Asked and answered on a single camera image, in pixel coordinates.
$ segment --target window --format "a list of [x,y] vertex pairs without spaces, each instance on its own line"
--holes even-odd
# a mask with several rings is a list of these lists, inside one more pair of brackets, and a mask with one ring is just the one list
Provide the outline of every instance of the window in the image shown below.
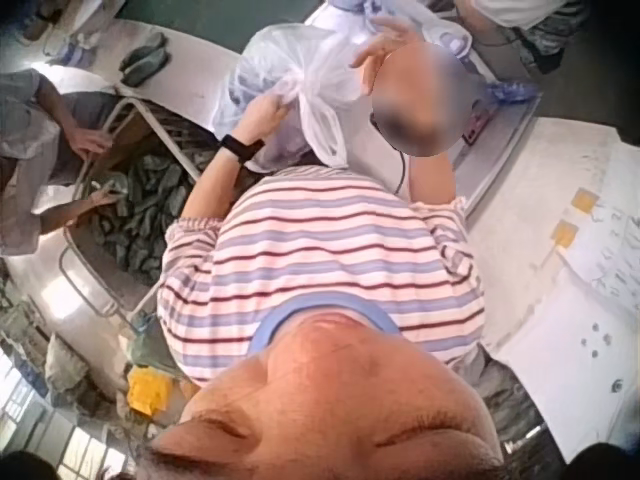
[[75,428],[58,466],[62,480],[93,480],[103,470],[108,475],[121,472],[127,457]]
[[13,368],[11,360],[0,354],[0,453],[7,446],[33,398],[33,389]]

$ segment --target pile of dark items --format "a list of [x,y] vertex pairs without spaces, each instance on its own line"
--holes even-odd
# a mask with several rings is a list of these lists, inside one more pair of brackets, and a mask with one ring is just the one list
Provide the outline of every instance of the pile of dark items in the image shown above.
[[153,286],[167,248],[165,233],[180,216],[194,180],[168,155],[143,157],[131,166],[127,179],[126,198],[101,207],[91,218],[92,234],[118,268]]

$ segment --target cart handle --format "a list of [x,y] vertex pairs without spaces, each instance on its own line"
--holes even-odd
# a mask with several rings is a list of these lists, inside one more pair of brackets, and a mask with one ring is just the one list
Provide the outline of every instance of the cart handle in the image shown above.
[[67,245],[66,247],[64,247],[64,250],[60,254],[60,258],[58,259],[58,268],[60,268],[60,272],[62,273],[64,278],[67,280],[69,285],[71,285],[71,287],[76,291],[76,293],[78,295],[80,295],[80,298],[82,298],[84,303],[86,303],[87,306],[89,308],[91,308],[91,310],[93,310],[93,313],[98,315],[100,318],[109,318],[109,317],[112,317],[113,315],[118,315],[118,316],[122,317],[122,315],[119,314],[119,312],[117,311],[118,310],[117,306],[113,302],[110,305],[110,307],[112,307],[112,308],[108,308],[108,310],[106,312],[101,311],[98,307],[96,307],[91,302],[91,300],[89,300],[89,298],[87,298],[87,296],[80,289],[80,287],[78,287],[78,285],[75,284],[75,282],[71,278],[71,275],[69,274],[69,272],[64,267],[64,259],[65,259],[65,257],[67,256],[67,254],[70,251],[71,251],[71,247],[69,247],[69,245]]

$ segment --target shirt collar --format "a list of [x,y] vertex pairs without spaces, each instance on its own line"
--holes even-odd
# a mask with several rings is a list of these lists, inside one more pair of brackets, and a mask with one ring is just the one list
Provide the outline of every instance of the shirt collar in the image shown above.
[[253,355],[267,348],[278,329],[293,315],[309,308],[318,307],[347,308],[365,316],[371,325],[381,332],[400,333],[398,326],[391,320],[387,312],[362,297],[333,291],[306,293],[287,300],[265,314],[251,339],[247,355]]

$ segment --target wristwatch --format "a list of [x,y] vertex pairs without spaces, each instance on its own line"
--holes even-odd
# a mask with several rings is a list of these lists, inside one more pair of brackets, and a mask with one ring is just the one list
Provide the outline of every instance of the wristwatch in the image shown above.
[[264,142],[262,140],[258,140],[251,145],[245,145],[241,141],[233,138],[231,135],[225,135],[220,142],[220,147],[229,150],[238,157],[240,165],[244,165],[246,162],[251,160],[262,147],[264,147]]

